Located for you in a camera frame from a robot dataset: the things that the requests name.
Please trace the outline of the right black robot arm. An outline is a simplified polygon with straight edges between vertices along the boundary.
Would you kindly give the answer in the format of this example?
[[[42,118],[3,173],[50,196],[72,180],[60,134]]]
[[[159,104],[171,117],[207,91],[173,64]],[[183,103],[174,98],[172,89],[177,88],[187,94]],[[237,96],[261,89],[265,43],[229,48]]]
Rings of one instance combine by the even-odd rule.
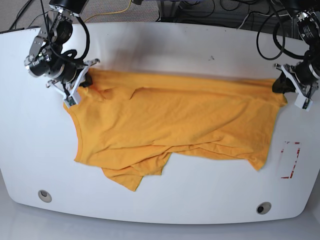
[[[55,88],[70,106],[80,102],[78,87],[87,88],[92,84],[88,71],[100,62],[97,58],[85,61],[91,40],[81,14],[87,3],[86,0],[51,0],[49,6],[53,10],[53,18],[48,13],[42,14],[44,24],[24,60],[28,73],[35,78],[48,77],[46,86]],[[80,57],[77,57],[75,49],[63,51],[63,45],[73,33],[73,18],[78,20],[85,32],[85,49]]]

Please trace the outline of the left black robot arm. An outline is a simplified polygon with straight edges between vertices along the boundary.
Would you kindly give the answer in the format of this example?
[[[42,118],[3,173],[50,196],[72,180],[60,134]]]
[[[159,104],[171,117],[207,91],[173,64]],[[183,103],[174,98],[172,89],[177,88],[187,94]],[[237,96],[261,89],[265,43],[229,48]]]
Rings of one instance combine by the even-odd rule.
[[[296,23],[297,32],[309,49],[304,55],[297,55],[283,48],[277,40],[280,24],[275,25],[272,38],[276,47],[285,55],[300,62],[295,66],[284,67],[293,80],[282,72],[273,84],[272,91],[283,94],[301,91],[302,95],[310,100],[318,90],[320,81],[320,20],[316,14],[320,10],[320,2],[318,0],[281,0],[280,4],[288,12],[287,16],[281,18],[281,23],[289,20]]]

